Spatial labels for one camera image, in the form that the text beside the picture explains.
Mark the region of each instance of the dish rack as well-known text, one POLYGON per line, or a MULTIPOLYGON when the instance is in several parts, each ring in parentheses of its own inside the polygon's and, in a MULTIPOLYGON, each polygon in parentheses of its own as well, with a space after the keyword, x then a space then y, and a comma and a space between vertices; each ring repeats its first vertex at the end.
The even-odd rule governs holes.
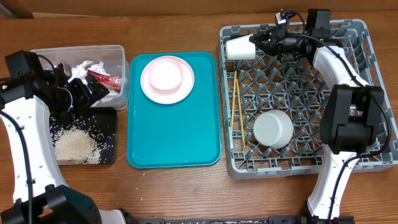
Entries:
MULTIPOLYGON (((228 60, 227 40, 242 35, 265 32, 275 24, 227 26, 220 30, 221 91, 224 111, 224 139, 228 174, 233 179, 285 177, 312 174, 320 170, 323 148, 319 124, 330 91, 322 75, 307 59, 280 62, 256 49, 254 60, 228 60), (240 123, 231 128, 231 105, 234 71, 238 71, 243 109, 244 133, 240 123), (292 140, 283 148, 271 149, 259 144, 252 128, 255 119, 269 110, 282 110, 292 119, 292 140), (246 147, 243 148, 245 136, 246 147)), ((299 22, 291 23, 290 32, 302 33, 299 22)), ((392 137, 383 154, 360 159, 353 172, 377 172, 398 164, 397 126, 386 95, 366 24, 358 19, 330 21, 333 38, 343 44, 345 55, 356 72, 371 85, 381 86, 385 93, 384 108, 391 120, 392 137)), ((235 108, 235 119, 239 120, 235 108)), ((379 150, 386 138, 386 127, 380 124, 376 142, 367 151, 379 150)))

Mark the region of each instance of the wooden table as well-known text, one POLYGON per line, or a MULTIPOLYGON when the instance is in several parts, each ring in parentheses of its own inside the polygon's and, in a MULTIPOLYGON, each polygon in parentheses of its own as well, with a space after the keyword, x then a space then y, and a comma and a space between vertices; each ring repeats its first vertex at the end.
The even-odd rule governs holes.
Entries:
MULTIPOLYGON (((395 16, 396 12, 334 12, 332 19, 358 18, 368 25, 390 104, 398 117, 395 16)), ((217 58, 223 26, 273 21, 273 14, 5 20, 0 21, 0 58, 21 49, 104 44, 122 45, 128 62, 151 52, 202 50, 217 58)), ((7 76, 1 59, 0 77, 7 76)), ((211 167, 137 170, 126 159, 127 110, 118 115, 118 153, 113 165, 61 167, 69 186, 92 197, 99 208, 122 207, 137 218, 165 219, 296 215, 315 186, 316 175, 233 180, 226 172, 224 150, 220 161, 211 167)), ((9 142, 0 125, 0 210, 12 206, 13 177, 9 142)), ((341 213, 354 215, 358 223, 398 223, 397 184, 398 167, 353 174, 341 213)))

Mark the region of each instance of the red wrapper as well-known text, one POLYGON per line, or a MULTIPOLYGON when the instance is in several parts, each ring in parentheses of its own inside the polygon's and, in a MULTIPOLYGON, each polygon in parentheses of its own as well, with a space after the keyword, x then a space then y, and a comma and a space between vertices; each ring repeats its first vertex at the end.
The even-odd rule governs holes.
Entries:
POLYGON ((120 90, 121 89, 121 84, 122 84, 122 79, 120 77, 114 77, 114 76, 107 76, 107 75, 102 75, 97 72, 87 70, 87 74, 91 74, 95 77, 95 79, 101 83, 102 85, 115 89, 115 90, 120 90))

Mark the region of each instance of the transparent box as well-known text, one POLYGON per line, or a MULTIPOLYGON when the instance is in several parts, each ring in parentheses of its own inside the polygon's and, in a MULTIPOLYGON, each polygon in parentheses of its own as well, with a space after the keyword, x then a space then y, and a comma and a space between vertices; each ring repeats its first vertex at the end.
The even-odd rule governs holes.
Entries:
MULTIPOLYGON (((121 91, 117 95, 108 95, 93 104, 93 107, 113 107, 123 110, 127 107, 129 98, 129 64, 126 61, 124 48, 121 45, 93 45, 80 47, 57 47, 51 49, 31 50, 47 57, 54 66, 65 62, 72 68, 82 64, 85 60, 94 63, 104 63, 105 71, 115 77, 121 77, 121 91)), ((44 69, 51 66, 42 58, 40 62, 44 69)))

